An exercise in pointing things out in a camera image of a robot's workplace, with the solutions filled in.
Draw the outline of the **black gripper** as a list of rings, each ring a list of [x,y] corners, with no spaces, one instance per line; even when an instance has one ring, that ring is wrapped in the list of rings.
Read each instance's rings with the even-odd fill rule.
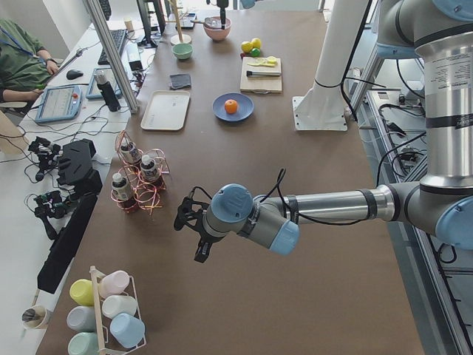
[[[210,243],[213,243],[213,237],[203,226],[204,213],[207,211],[209,204],[194,200],[195,190],[196,188],[192,188],[177,207],[174,230],[180,231],[184,226],[187,226],[200,235],[201,240],[198,242],[194,260],[198,263],[204,263],[210,254]]]

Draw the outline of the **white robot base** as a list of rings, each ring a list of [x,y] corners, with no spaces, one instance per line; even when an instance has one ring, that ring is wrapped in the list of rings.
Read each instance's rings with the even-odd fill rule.
[[[293,118],[297,130],[347,130],[343,82],[370,7],[368,0],[334,3],[313,86],[304,96],[293,97]]]

